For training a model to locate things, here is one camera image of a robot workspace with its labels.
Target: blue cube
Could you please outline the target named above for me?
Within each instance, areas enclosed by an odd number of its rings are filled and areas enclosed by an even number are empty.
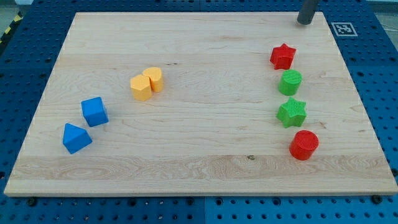
[[[90,127],[107,123],[108,116],[101,97],[92,98],[81,102],[81,109]]]
[[[62,144],[73,154],[85,146],[91,144],[91,140],[87,131],[72,124],[67,123],[63,131]]]

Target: yellow and black tape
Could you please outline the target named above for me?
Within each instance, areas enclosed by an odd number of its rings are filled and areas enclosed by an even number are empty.
[[[22,14],[18,12],[18,14],[14,17],[11,24],[8,28],[4,31],[3,35],[0,38],[0,55],[4,52],[7,47],[8,42],[11,40],[11,37],[14,35],[15,31],[17,30],[19,24],[22,21]]]

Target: blue pegboard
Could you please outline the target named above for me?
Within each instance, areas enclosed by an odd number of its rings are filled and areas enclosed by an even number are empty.
[[[36,0],[0,58],[0,189],[4,190],[76,12],[298,11],[299,0]],[[322,0],[382,149],[398,172],[398,52],[363,0]],[[7,198],[0,223],[397,223],[398,197]]]

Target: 3d printed block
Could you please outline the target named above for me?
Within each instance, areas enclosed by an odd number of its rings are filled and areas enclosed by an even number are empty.
[[[90,127],[107,123],[108,116],[101,97],[92,98],[81,102],[81,109]]]
[[[279,82],[279,91],[281,94],[286,96],[292,96],[296,94],[301,84],[303,77],[300,72],[296,70],[286,70]]]
[[[160,68],[147,68],[142,72],[142,74],[149,77],[150,87],[153,91],[160,92],[163,90],[163,74]]]
[[[277,118],[283,122],[285,128],[300,127],[306,116],[305,102],[297,101],[292,97],[279,107],[277,114]]]
[[[83,147],[91,144],[91,140],[87,131],[72,124],[67,123],[63,130],[62,144],[68,149],[70,154],[73,154]]]
[[[132,96],[136,100],[146,101],[152,96],[152,90],[150,88],[149,77],[144,75],[137,75],[130,79],[130,87]]]
[[[292,65],[296,49],[282,44],[280,47],[275,47],[271,54],[271,63],[274,64],[274,69],[290,69]]]
[[[289,151],[296,159],[307,160],[319,145],[318,137],[311,131],[301,130],[296,133]]]

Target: wood grain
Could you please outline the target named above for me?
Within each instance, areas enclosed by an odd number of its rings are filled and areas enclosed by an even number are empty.
[[[395,194],[397,185],[322,13],[77,13],[7,183],[8,196]],[[288,97],[269,63],[297,48],[306,101],[301,128],[276,118]],[[164,90],[145,101],[130,78],[160,67]],[[101,96],[109,123],[89,128],[80,101]],[[93,143],[74,155],[66,122]],[[301,129],[320,146],[289,154]]]

